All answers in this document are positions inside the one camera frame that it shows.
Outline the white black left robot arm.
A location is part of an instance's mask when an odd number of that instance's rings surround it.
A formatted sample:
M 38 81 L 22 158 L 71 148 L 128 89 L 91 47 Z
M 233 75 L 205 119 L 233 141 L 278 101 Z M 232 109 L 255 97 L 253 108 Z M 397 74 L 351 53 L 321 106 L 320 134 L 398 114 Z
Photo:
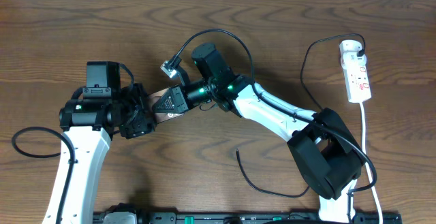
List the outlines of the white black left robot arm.
M 99 175 L 115 129 L 130 139 L 154 131 L 156 121 L 141 84 L 92 81 L 61 109 L 61 151 L 44 223 L 92 223 Z

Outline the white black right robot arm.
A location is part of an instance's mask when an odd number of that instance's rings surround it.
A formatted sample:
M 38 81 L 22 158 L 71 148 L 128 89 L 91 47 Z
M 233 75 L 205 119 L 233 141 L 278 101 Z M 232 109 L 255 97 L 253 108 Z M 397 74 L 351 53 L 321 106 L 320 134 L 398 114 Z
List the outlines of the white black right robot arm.
M 236 75 L 213 43 L 199 45 L 191 58 L 202 79 L 169 88 L 153 104 L 154 113 L 183 114 L 214 101 L 225 112 L 263 125 L 287 142 L 301 176 L 319 195 L 319 218 L 353 221 L 351 190 L 364 158 L 341 117 L 329 108 L 319 113 L 298 108 Z

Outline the white charger adapter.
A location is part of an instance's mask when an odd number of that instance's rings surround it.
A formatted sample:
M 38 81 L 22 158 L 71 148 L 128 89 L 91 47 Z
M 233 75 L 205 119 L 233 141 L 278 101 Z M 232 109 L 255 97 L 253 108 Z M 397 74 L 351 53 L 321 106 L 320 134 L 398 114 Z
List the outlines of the white charger adapter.
M 359 52 L 362 50 L 362 44 L 359 41 L 346 39 L 339 44 L 341 56 L 348 52 Z

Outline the white power strip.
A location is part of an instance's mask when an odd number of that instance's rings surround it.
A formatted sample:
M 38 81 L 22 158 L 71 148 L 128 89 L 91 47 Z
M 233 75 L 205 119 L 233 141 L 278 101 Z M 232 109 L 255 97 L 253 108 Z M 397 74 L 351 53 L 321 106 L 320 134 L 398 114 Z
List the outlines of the white power strip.
M 365 54 L 358 57 L 357 52 L 345 52 L 341 57 L 347 98 L 350 103 L 362 103 L 372 97 L 366 64 Z

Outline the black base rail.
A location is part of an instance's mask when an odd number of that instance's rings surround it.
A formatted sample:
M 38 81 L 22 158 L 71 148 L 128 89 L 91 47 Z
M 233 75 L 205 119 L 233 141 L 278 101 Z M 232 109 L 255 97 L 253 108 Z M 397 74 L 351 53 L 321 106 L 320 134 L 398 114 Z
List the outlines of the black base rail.
M 102 212 L 93 215 L 93 223 L 142 223 L 142 224 L 262 224 L 262 223 L 323 223 L 314 212 L 281 214 L 193 214 L 174 212 Z

